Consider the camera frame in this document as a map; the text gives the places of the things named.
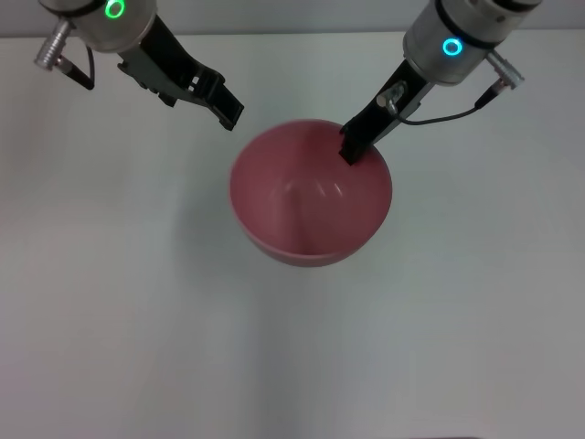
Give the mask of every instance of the green led ring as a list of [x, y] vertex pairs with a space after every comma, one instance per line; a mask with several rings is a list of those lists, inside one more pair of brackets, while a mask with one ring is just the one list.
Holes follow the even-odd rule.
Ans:
[[[114, 7], [118, 6], [120, 9], [117, 12], [112, 12]], [[126, 9], [126, 2], [124, 0], [108, 0], [106, 3], [106, 16], [115, 20], [116, 18], [120, 18]]]

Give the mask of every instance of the blue led ring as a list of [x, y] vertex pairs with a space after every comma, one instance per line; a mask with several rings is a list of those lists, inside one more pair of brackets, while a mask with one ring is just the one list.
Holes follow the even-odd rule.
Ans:
[[463, 52], [463, 43], [457, 38], [445, 39], [442, 43], [442, 51], [449, 57], [456, 57]]

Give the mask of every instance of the black cable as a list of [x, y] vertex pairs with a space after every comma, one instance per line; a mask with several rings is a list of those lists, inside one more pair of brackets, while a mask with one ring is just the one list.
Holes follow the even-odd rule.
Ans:
[[93, 59], [93, 50], [89, 46], [85, 47], [88, 50], [88, 62], [90, 63], [90, 81], [95, 84], [95, 61]]
[[477, 100], [475, 105], [471, 110], [467, 112], [460, 112], [459, 114], [454, 114], [453, 116], [447, 117], [439, 117], [437, 119], [428, 119], [426, 121], [409, 121], [408, 119], [403, 118], [400, 114], [392, 113], [392, 117], [394, 117], [397, 121], [404, 123], [405, 125], [410, 126], [420, 126], [420, 125], [429, 125], [431, 123], [439, 123], [439, 122], [449, 122], [454, 121], [456, 119], [461, 119], [463, 117], [469, 116], [481, 110], [485, 105], [493, 101], [495, 98], [499, 96], [499, 94], [505, 89], [505, 84], [498, 80], [494, 85], [492, 85], [489, 89], [485, 91], [481, 98]]
[[88, 46], [86, 46], [86, 49], [88, 51], [88, 62], [90, 63], [90, 76], [86, 75], [79, 67], [65, 57], [59, 58], [58, 69], [65, 76], [76, 81], [81, 87], [93, 90], [95, 87], [95, 61], [93, 59], [93, 51]]
[[437, 119], [428, 119], [426, 121], [409, 121], [409, 120], [403, 118], [402, 116], [400, 116], [399, 114], [392, 114], [392, 117], [394, 117], [397, 121], [404, 123], [405, 125], [420, 126], [420, 125], [429, 125], [431, 123], [454, 121], [456, 119], [461, 119], [462, 117], [469, 116], [470, 114], [477, 112], [477, 110], [479, 110], [479, 109], [472, 108], [471, 110], [469, 110], [467, 112], [460, 112], [459, 114], [454, 114], [453, 116], [439, 117]]

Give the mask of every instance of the bowl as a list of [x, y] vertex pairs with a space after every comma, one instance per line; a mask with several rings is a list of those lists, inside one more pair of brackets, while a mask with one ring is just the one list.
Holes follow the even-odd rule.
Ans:
[[231, 170], [229, 198], [248, 237], [301, 267], [339, 262], [366, 244], [392, 201], [388, 166], [371, 147], [353, 166], [337, 123], [285, 123], [250, 142]]

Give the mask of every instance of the white background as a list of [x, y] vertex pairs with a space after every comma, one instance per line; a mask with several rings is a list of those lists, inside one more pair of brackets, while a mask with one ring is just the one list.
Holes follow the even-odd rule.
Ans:
[[182, 41], [247, 105], [233, 133], [114, 56], [87, 92], [32, 64], [39, 39], [0, 40], [3, 439], [585, 435], [585, 32], [515, 33], [520, 89], [382, 141], [387, 221], [316, 270], [244, 238], [229, 168], [276, 123], [349, 120], [401, 35]]
[[[181, 34], [406, 30], [430, 0], [158, 0]], [[37, 0], [2, 0], [0, 36], [45, 36], [55, 17]], [[584, 28], [583, 0], [544, 0], [528, 28]]]

